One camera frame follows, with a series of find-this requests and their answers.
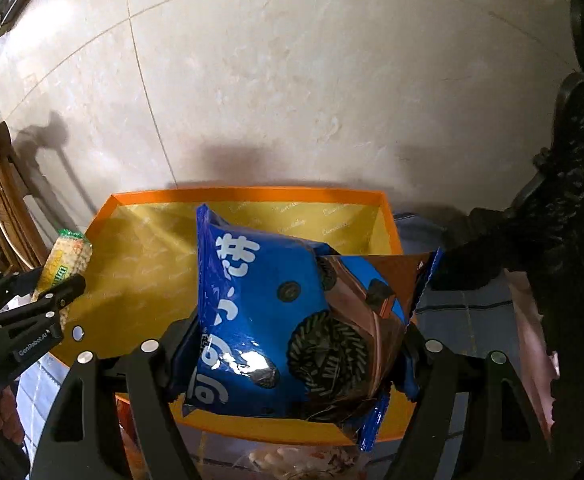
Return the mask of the orange cardboard box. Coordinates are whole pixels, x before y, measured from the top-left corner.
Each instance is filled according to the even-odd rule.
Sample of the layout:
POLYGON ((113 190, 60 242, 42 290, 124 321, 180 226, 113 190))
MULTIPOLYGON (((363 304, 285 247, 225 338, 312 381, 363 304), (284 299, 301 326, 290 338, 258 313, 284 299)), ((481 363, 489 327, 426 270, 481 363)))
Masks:
MULTIPOLYGON (((89 350, 119 356, 171 323, 196 314, 196 209, 258 231, 313 240, 346 256, 404 255, 386 196, 340 188, 174 188, 115 194, 92 220, 94 252, 86 292, 68 310, 56 356, 89 350)), ((354 442, 326 422, 223 416, 171 404, 177 422, 226 437, 264 442, 354 442)))

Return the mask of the blue cookie snack bag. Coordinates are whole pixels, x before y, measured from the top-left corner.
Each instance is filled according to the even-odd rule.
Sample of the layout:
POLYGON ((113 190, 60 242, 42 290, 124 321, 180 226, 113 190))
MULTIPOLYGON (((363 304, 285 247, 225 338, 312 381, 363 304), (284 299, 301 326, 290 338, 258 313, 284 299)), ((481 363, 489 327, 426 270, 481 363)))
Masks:
POLYGON ((186 410, 339 427, 361 451, 393 390, 418 394, 401 352, 440 255, 346 256, 328 244, 195 213, 197 360, 176 364, 186 410))

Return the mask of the dark carved wooden sofa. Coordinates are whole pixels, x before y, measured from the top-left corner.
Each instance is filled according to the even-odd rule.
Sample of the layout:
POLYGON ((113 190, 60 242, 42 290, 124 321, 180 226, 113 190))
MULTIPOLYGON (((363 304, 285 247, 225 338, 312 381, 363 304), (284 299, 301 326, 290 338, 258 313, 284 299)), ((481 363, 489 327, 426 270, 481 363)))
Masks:
POLYGON ((450 226, 433 284, 474 288, 501 270, 526 274, 560 367, 551 387, 552 474, 584 479, 584 0, 570 0, 570 21, 579 68, 558 90, 536 175, 505 210, 476 208, 450 226))

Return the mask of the brown carved wooden stand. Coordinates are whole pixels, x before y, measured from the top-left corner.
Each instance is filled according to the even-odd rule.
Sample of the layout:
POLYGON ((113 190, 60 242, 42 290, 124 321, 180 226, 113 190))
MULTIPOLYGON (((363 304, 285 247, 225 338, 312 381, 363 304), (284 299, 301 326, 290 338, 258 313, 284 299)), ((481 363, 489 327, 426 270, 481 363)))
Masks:
POLYGON ((30 189, 23 179, 8 125, 0 122, 0 249, 10 266, 21 271, 39 268, 49 254, 26 206, 27 195, 30 189))

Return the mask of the yellow green corn snack pack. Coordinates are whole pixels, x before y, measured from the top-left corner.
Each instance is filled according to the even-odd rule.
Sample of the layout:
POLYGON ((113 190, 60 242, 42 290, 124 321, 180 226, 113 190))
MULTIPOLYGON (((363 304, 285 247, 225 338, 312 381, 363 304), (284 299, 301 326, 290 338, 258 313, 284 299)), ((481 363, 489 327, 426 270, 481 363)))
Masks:
POLYGON ((42 266, 32 299, 38 300, 45 292, 73 275, 83 274, 92 256, 92 244, 80 232, 62 230, 42 266))

